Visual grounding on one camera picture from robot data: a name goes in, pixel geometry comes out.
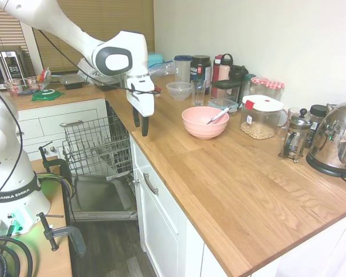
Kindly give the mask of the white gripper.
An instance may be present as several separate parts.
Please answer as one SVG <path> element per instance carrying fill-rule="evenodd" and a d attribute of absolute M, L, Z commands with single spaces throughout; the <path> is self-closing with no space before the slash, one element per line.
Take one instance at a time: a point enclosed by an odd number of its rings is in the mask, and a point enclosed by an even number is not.
<path fill-rule="evenodd" d="M 155 111 L 153 95 L 155 85 L 148 74 L 144 76 L 126 75 L 126 87 L 126 97 L 132 105 L 135 127 L 140 126 L 141 114 L 143 116 L 141 117 L 141 133 L 143 137 L 146 137 L 149 130 L 149 117 L 153 115 Z"/>

